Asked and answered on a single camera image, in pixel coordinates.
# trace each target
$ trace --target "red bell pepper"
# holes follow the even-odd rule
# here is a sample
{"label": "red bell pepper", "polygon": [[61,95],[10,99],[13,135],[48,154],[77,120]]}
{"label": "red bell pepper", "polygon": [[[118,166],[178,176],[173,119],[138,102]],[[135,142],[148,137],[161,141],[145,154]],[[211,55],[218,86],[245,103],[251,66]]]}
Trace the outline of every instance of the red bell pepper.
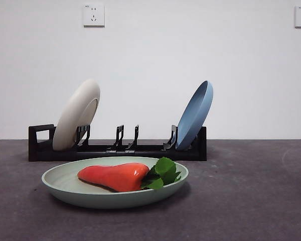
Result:
{"label": "red bell pepper", "polygon": [[118,192],[140,190],[141,181],[149,172],[142,163],[125,163],[117,166],[89,166],[78,172],[79,179],[110,187]]}

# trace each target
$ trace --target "leaf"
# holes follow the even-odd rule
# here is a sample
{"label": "leaf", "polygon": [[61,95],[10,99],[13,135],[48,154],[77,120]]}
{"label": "leaf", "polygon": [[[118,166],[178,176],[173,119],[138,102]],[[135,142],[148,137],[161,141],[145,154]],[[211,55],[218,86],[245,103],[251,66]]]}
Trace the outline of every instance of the leaf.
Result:
{"label": "leaf", "polygon": [[164,185],[173,183],[176,179],[176,166],[172,166],[164,175],[161,176]]}
{"label": "leaf", "polygon": [[155,165],[150,169],[150,171],[148,172],[148,174],[158,174],[155,170]]}
{"label": "leaf", "polygon": [[176,171],[175,163],[166,157],[160,158],[155,164],[155,170],[160,176],[165,175],[172,167],[175,167]]}
{"label": "leaf", "polygon": [[180,180],[181,172],[176,172],[176,164],[171,159],[162,157],[143,178],[140,188],[159,189]]}
{"label": "leaf", "polygon": [[176,178],[175,178],[175,181],[174,182],[177,182],[177,181],[179,181],[181,178],[182,178],[182,176],[179,176],[179,178],[177,178],[178,177],[178,175],[180,175],[180,173],[181,172],[177,172],[176,174]]}
{"label": "leaf", "polygon": [[161,178],[160,175],[158,174],[147,174],[141,181],[141,185],[140,185],[140,188],[141,189],[144,189],[146,188],[148,185],[150,185],[152,182],[156,181],[157,179]]}
{"label": "leaf", "polygon": [[153,181],[151,184],[147,185],[147,187],[151,188],[151,189],[160,189],[164,186],[164,183],[162,181],[161,178],[156,179],[155,181]]}

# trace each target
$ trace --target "dish rack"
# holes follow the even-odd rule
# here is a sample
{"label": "dish rack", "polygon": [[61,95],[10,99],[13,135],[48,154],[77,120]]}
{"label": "dish rack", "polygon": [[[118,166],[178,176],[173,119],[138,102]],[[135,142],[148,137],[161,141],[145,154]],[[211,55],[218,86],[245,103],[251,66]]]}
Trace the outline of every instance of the dish rack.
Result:
{"label": "dish rack", "polygon": [[[171,137],[162,145],[139,145],[139,126],[135,127],[134,140],[123,145],[124,125],[116,128],[116,141],[112,145],[90,145],[90,125],[77,127],[75,145],[65,151],[53,150],[53,137],[56,126],[41,125],[29,127],[29,161],[78,161],[98,157],[139,156],[161,158],[167,157],[174,161],[206,161],[207,140],[206,127],[201,127],[191,145],[184,151],[176,150],[178,127],[172,126]],[[37,132],[49,131],[49,139],[38,141]],[[87,132],[86,139],[80,139]]]}

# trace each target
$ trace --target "gray floor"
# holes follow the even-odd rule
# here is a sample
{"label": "gray floor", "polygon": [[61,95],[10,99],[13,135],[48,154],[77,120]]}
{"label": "gray floor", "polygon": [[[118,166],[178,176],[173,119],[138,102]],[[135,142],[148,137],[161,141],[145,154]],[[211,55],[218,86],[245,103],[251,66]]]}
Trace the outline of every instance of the gray floor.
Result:
{"label": "gray floor", "polygon": [[179,192],[123,210],[57,200],[41,175],[64,162],[27,148],[0,141],[0,240],[301,240],[301,140],[208,141]]}

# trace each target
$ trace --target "light green plate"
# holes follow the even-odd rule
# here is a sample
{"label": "light green plate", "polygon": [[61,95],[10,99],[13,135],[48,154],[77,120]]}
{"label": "light green plate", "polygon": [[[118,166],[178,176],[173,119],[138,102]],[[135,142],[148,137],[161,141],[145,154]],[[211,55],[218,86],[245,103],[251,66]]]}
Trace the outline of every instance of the light green plate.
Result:
{"label": "light green plate", "polygon": [[80,181],[77,173],[91,165],[118,165],[139,162],[151,168],[156,158],[147,157],[103,157],[66,163],[49,169],[42,175],[43,183],[56,198],[81,207],[113,209],[142,206],[160,201],[175,193],[185,182],[189,171],[176,163],[181,179],[161,189],[141,190],[133,192],[111,192],[109,190]]}

